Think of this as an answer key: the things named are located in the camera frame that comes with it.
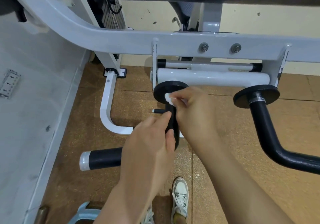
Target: white metal frame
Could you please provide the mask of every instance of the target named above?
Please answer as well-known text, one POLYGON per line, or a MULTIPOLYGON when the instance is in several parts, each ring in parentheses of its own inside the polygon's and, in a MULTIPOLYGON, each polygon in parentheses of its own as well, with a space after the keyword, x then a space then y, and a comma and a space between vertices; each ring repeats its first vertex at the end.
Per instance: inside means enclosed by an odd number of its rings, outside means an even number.
MULTIPOLYGON (((263 73, 254 80, 256 80, 256 83, 261 83, 261 81, 266 82, 266 75, 269 75, 270 84, 275 86, 278 84, 279 76, 286 61, 320 62, 320 52, 318 49, 320 47, 320 39, 206 32, 207 30, 212 31, 211 27, 219 27, 221 4, 195 4, 192 14, 198 16, 202 14, 201 24, 199 25, 202 32, 192 33, 102 29, 79 18, 61 0, 18 1, 26 4, 25 8, 31 15, 37 17, 63 38, 78 46, 93 50, 98 54, 152 55, 153 68, 151 79, 153 88, 158 82, 158 55, 193 57, 196 58, 194 63, 199 64, 211 58, 262 60, 263 73), (210 17, 212 16, 214 16, 214 19, 210 23, 210 17), (207 51, 203 52, 199 50, 201 43, 208 44, 209 48, 207 51), (241 44, 242 49, 237 53, 232 53, 230 48, 235 43, 241 44)), ((194 23, 197 21, 194 17, 191 17, 191 22, 194 26, 194 23)), ((115 61, 111 62, 111 65, 108 65, 108 67, 115 68, 118 72, 120 71, 119 65, 115 61)), ((247 82, 243 83, 241 72, 226 73, 228 73, 227 77, 229 78, 232 75, 238 76, 239 80, 235 81, 232 85, 249 85, 247 82)), ((219 79, 219 76, 221 79, 221 74, 216 73, 215 75, 216 79, 219 79)), ((230 85, 228 84, 229 80, 223 81, 220 79, 218 80, 219 83, 216 80, 213 84, 230 85)), ((115 73, 109 72, 101 102, 101 120, 106 128, 112 132, 130 134, 133 129, 132 127, 116 126, 110 118, 115 81, 115 73)))

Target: shoelace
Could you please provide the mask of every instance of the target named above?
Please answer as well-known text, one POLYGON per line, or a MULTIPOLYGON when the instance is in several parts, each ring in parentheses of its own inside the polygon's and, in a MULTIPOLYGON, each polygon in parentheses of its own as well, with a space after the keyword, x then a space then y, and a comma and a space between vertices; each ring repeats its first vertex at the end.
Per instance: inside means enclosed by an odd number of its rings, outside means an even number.
POLYGON ((153 224, 153 222, 151 222, 153 215, 154 215, 154 213, 152 211, 152 208, 148 208, 148 210, 146 212, 146 217, 141 222, 141 224, 153 224))
POLYGON ((188 199, 184 197, 183 194, 179 193, 177 194, 177 196, 174 193, 172 193, 172 196, 176 202, 177 207, 179 207, 181 211, 187 214, 188 199))

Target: wall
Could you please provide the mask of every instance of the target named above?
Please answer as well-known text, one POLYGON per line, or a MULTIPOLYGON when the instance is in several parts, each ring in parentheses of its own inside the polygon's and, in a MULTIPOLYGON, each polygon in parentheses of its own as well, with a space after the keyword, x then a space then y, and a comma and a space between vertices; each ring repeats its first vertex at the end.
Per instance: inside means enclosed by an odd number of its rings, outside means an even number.
MULTIPOLYGON (((128 27, 137 30, 177 31, 168 2, 122 1, 128 27)), ((319 7, 223 4, 221 32, 320 37, 319 7)), ((124 55, 122 65, 151 66, 145 55, 124 55)), ((320 75, 320 64, 288 62, 284 73, 320 75)))
POLYGON ((36 213, 56 155, 51 151, 48 156, 48 149, 58 151, 89 56, 50 29, 40 30, 29 22, 19 23, 15 13, 0 16, 0 82, 7 69, 22 75, 12 98, 0 98, 4 224, 22 223, 27 214, 36 213), (34 195, 36 186, 42 195, 34 195))

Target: sneaker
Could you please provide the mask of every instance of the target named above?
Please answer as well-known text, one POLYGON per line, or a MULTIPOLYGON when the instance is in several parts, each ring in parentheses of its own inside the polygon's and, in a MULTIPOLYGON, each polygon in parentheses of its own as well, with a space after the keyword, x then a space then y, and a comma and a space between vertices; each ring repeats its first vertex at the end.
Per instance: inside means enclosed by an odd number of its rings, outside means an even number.
POLYGON ((140 222, 140 224, 155 224, 154 220, 153 220, 153 211, 152 211, 152 204, 151 206, 149 206, 148 210, 146 211, 146 216, 145 218, 142 220, 142 222, 140 222))
POLYGON ((185 218, 188 216, 189 190, 184 178, 175 178, 172 184, 172 196, 173 207, 171 212, 171 224, 174 224, 175 213, 178 213, 185 218))

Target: white steel tube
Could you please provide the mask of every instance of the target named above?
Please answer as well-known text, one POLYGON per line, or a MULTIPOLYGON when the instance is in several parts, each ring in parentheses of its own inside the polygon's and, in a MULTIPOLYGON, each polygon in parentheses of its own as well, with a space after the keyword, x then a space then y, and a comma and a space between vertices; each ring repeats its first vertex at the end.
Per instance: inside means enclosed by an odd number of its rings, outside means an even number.
POLYGON ((268 74, 261 72, 158 69, 158 83, 171 80, 181 81, 188 85, 250 87, 253 85, 269 84, 270 77, 268 74))
POLYGON ((180 61, 180 60, 166 60, 166 68, 184 68, 192 70, 204 71, 251 71, 253 64, 248 63, 222 63, 222 62, 202 62, 198 61, 180 61))

